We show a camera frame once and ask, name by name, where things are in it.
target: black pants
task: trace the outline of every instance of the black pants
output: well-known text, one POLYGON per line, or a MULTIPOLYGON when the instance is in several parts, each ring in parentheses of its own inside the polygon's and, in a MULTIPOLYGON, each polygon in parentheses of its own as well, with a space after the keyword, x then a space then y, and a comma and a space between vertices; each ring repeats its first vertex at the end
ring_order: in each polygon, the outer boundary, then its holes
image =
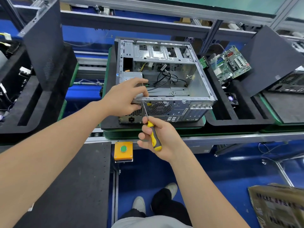
MULTIPOLYGON (((186 207, 171 199, 170 190, 163 188, 157 192, 151 202, 151 208, 155 215, 164 215, 176 218, 187 226, 192 226, 186 207)), ((128 217, 145 218, 146 214, 137 209, 131 209, 124 213, 120 219, 128 217)))

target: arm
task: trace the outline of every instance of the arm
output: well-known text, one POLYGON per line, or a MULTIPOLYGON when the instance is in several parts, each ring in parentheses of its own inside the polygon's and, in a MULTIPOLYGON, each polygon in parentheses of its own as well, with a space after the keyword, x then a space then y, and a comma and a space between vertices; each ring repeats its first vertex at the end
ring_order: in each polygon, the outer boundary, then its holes
POLYGON ((80 150, 105 117, 140 109, 133 98, 146 79, 135 78, 111 88, 100 101, 52 124, 0 154, 0 227, 13 227, 80 150))
POLYGON ((144 133, 140 133, 138 137, 149 141, 137 143, 140 147, 150 149, 159 158, 170 163, 193 227, 249 228, 208 177, 174 127, 161 119, 149 117, 149 120, 155 125, 158 138, 162 143, 162 150, 154 150, 149 136, 152 130, 146 125, 142 128, 144 133))

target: screwdriver handle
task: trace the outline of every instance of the screwdriver handle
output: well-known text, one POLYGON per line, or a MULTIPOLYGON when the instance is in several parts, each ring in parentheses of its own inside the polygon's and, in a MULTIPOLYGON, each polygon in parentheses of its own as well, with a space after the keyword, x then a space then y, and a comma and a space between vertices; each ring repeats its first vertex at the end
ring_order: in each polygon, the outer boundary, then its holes
POLYGON ((156 133, 156 130, 154 128, 153 123, 150 122, 150 121, 148 121, 148 125, 147 126, 152 129, 152 134, 150 136, 151 136, 151 139, 152 139, 152 145, 154 147, 154 150, 155 151, 160 151, 162 149, 162 147, 161 147, 162 144, 161 144, 160 140, 157 137, 157 133, 156 133))

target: white sneaker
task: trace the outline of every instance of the white sneaker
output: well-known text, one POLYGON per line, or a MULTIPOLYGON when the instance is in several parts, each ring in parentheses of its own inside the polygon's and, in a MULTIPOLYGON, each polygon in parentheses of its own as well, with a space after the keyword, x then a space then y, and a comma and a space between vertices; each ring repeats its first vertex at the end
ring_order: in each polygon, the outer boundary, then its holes
POLYGON ((132 209, 137 209, 139 212, 143 212, 146 214, 145 201, 141 196, 135 198, 132 209))
POLYGON ((165 186, 166 189, 170 190, 172 199, 177 193, 178 186, 175 182, 169 183, 165 186))

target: screwdriver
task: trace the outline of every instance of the screwdriver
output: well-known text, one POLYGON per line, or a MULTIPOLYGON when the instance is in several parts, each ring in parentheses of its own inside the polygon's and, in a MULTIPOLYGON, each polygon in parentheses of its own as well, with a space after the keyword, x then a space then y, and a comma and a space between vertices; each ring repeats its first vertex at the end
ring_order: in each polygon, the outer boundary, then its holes
POLYGON ((148 113, 147 113, 144 102, 143 102, 143 108, 145 109, 145 113, 146 113, 146 116, 147 116, 147 119, 148 119, 148 125, 147 126, 152 129, 152 134, 150 135, 151 139, 152 139, 152 146, 154 147, 155 151, 160 151, 162 149, 162 147, 161 147, 162 144, 157 137, 157 133, 156 133, 156 130, 154 128, 154 124, 149 121, 149 116, 148 116, 148 113))

